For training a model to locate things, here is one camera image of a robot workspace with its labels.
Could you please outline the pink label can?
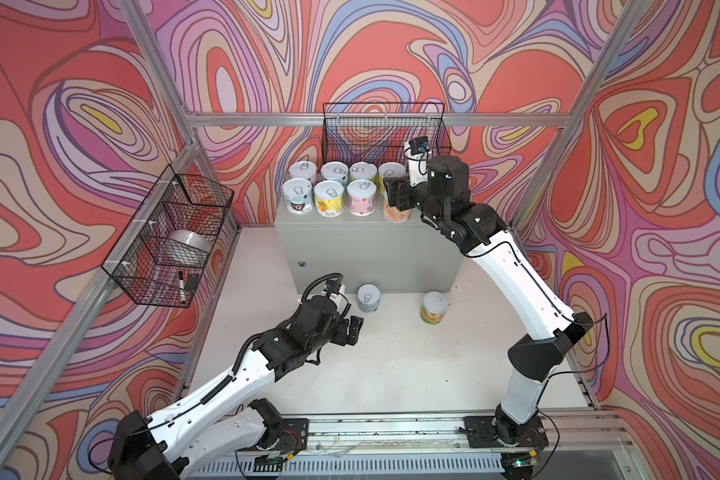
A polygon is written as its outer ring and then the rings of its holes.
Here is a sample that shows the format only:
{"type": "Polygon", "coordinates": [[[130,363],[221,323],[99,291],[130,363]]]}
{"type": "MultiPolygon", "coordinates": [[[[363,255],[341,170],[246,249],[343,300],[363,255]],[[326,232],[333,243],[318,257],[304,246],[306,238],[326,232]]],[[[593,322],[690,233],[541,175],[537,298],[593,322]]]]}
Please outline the pink label can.
{"type": "Polygon", "coordinates": [[[377,186],[371,180],[359,179],[347,185],[349,211],[352,215],[366,217],[376,209],[377,186]]]}
{"type": "Polygon", "coordinates": [[[312,185],[317,183],[318,167],[311,161],[296,161],[289,168],[291,178],[308,180],[312,185]]]}

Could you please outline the yellow label can front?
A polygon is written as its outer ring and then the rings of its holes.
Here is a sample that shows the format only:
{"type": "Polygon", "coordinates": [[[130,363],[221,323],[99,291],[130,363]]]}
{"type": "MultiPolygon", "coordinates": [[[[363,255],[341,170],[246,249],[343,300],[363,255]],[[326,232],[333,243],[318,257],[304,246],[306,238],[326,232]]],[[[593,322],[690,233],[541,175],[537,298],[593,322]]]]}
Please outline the yellow label can front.
{"type": "Polygon", "coordinates": [[[323,180],[314,187],[317,213],[324,218],[335,218],[344,211],[344,186],[339,181],[323,180]]]}

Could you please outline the orange label can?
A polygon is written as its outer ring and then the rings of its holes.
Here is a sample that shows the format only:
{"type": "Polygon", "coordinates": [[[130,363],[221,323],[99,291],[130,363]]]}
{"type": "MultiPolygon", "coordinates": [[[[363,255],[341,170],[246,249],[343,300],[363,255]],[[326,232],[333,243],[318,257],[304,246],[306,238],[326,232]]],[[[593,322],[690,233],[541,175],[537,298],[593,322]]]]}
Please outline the orange label can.
{"type": "Polygon", "coordinates": [[[387,221],[395,224],[404,223],[410,220],[411,215],[411,210],[401,211],[397,207],[391,206],[387,196],[384,196],[383,216],[387,221]]]}

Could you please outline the blue label can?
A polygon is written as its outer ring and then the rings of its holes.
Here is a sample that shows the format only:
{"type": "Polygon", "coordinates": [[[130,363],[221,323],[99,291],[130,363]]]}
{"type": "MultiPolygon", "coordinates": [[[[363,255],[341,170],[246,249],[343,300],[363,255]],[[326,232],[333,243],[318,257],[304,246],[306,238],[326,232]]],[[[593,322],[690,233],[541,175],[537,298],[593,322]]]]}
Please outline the blue label can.
{"type": "Polygon", "coordinates": [[[364,284],[357,291],[358,308],[364,313],[373,313],[379,309],[381,291],[373,284],[364,284]]]}

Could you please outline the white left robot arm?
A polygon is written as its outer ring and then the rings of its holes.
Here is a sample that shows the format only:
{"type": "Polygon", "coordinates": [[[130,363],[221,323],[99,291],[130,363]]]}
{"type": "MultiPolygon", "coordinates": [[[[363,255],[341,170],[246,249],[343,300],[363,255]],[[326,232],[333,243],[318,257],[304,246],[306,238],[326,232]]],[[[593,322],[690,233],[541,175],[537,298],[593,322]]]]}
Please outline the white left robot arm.
{"type": "Polygon", "coordinates": [[[294,314],[249,337],[234,364],[186,397],[149,415],[118,422],[107,466],[115,479],[186,479],[241,449],[299,451],[303,440],[284,426],[261,392],[306,363],[327,344],[353,346],[363,318],[329,294],[300,302],[294,314]]]}

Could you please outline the yellow green label can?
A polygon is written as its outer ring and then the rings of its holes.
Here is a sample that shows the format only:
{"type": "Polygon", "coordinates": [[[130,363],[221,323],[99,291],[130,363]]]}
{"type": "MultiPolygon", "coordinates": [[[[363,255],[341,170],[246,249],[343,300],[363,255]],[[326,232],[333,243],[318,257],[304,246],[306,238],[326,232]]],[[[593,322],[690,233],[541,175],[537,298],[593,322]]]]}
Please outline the yellow green label can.
{"type": "Polygon", "coordinates": [[[447,297],[437,291],[427,292],[422,298],[420,318],[430,325],[439,324],[449,308],[447,297]]]}

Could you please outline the brown label can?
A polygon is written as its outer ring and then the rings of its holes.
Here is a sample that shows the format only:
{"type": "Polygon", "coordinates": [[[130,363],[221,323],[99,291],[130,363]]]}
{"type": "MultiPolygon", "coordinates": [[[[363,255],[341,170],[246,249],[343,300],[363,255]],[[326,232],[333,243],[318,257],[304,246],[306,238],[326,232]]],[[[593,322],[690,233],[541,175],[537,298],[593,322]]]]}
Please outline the brown label can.
{"type": "Polygon", "coordinates": [[[314,209],[312,183],[304,178],[291,178],[282,186],[286,209],[293,215],[307,215],[314,209]]]}
{"type": "Polygon", "coordinates": [[[324,180],[335,181],[346,187],[349,184],[349,167],[338,161],[327,162],[321,169],[320,174],[324,180]]]}

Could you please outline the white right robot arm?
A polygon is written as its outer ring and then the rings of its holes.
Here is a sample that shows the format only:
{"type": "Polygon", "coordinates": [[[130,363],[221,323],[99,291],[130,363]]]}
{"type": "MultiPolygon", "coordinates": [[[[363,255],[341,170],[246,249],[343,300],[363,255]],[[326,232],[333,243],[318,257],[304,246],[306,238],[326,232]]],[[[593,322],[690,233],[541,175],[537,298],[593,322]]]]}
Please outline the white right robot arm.
{"type": "Polygon", "coordinates": [[[574,312],[547,286],[495,209],[473,201],[469,168],[459,158],[426,161],[421,180],[404,175],[383,183],[390,206],[417,209],[424,223],[493,280],[522,321],[526,333],[508,351],[513,372],[492,420],[498,443],[520,444],[538,419],[549,378],[593,327],[593,319],[574,312]]]}

